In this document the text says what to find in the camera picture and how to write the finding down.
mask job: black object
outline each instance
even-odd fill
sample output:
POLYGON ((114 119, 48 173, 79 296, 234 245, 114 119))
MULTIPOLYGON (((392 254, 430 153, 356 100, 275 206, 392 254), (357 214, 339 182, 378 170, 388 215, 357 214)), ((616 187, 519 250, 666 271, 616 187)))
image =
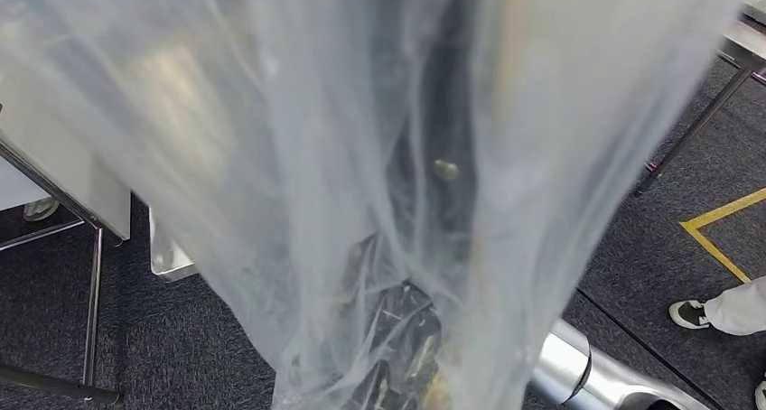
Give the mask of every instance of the black object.
POLYGON ((658 401, 650 405, 647 410, 678 410, 678 407, 670 404, 668 401, 658 401))
POLYGON ((45 376, 43 374, 37 374, 36 372, 27 371, 26 369, 9 367, 6 365, 0 365, 0 382, 23 387, 32 387, 74 398, 93 400, 103 404, 114 404, 120 398, 118 392, 98 387, 85 386, 80 383, 45 376))

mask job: metal frame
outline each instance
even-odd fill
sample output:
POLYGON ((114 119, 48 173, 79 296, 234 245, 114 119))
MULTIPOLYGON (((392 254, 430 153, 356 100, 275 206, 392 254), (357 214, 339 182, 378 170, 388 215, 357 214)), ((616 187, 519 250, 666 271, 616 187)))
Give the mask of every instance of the metal frame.
POLYGON ((88 222, 95 230, 96 236, 93 244, 93 264, 90 272, 90 293, 88 303, 88 326, 85 335, 85 356, 83 362, 83 375, 81 382, 63 380, 56 377, 46 376, 22 368, 10 367, 0 364, 0 382, 5 382, 22 387, 31 387, 45 390, 55 394, 82 398, 86 401, 95 401, 103 404, 114 404, 120 394, 117 391, 95 387, 96 382, 96 347, 98 342, 98 308, 101 293, 101 251, 103 245, 104 230, 107 226, 90 210, 60 189, 53 181, 42 172, 28 164, 19 152, 14 150, 0 135, 0 158, 5 158, 13 167, 24 174, 32 182, 40 186, 55 200, 71 211, 79 218, 74 222, 54 225, 41 229, 13 240, 0 243, 0 251, 17 247, 24 243, 37 240, 74 228, 84 222, 88 222))
MULTIPOLYGON (((740 18, 740 23, 744 24, 752 32, 766 35, 766 26, 755 22, 747 16, 740 18)), ((692 122, 691 126, 684 132, 684 135, 673 144, 667 154, 659 163, 647 162, 645 167, 649 171, 647 175, 636 188, 634 194, 641 195, 651 187, 651 185, 662 176, 668 165, 689 145, 692 139, 702 131, 705 126, 713 119, 713 116, 721 110, 726 102, 736 93, 747 79, 752 78, 761 85, 766 85, 766 59, 763 58, 762 47, 757 50, 746 48, 743 45, 732 40, 728 34, 724 47, 718 53, 718 56, 737 69, 734 76, 729 79, 723 89, 713 98, 702 113, 692 122)))
POLYGON ((707 123, 713 119, 713 116, 732 98, 737 89, 739 89, 751 75, 752 71, 750 69, 745 67, 740 68, 726 83, 726 86, 721 89, 721 92, 713 98, 713 101, 711 101, 702 113, 699 114, 678 142, 673 144, 673 147, 670 148, 670 151, 665 154, 662 160, 657 164, 652 162, 646 164, 646 169, 649 171, 649 175, 647 175, 641 181, 639 187, 636 188, 636 195, 641 195, 651 187, 657 178, 662 175, 663 171, 668 168, 670 162, 672 162, 673 159, 675 159, 689 145, 692 139, 694 139, 695 136, 707 126, 707 123))

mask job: white sneaker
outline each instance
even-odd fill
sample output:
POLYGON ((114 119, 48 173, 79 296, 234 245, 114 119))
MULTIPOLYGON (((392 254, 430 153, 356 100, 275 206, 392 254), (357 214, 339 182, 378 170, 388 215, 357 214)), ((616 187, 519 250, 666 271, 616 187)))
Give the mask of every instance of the white sneaker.
POLYGON ((755 387, 755 406, 758 410, 766 410, 766 379, 755 387))
POLYGON ((673 322, 681 327, 692 330, 710 327, 710 321, 705 316, 705 304, 697 300, 673 303, 668 308, 668 313, 673 322))

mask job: white panel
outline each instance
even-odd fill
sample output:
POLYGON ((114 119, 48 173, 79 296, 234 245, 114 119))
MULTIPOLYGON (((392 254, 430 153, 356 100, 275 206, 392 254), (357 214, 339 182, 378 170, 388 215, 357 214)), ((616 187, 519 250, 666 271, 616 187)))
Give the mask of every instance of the white panel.
POLYGON ((11 209, 47 196, 49 195, 37 187, 37 184, 0 158, 0 210, 11 209))
POLYGON ((65 108, 44 100, 36 80, 14 66, 0 69, 0 140, 112 232, 130 238, 130 189, 58 119, 65 108))

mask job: plastic bag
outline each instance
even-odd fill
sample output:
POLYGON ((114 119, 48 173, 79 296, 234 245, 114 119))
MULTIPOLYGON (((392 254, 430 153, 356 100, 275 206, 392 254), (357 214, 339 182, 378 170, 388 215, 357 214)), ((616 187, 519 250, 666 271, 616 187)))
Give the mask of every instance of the plastic bag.
POLYGON ((0 65, 167 224, 275 409, 513 408, 738 2, 0 0, 0 65))

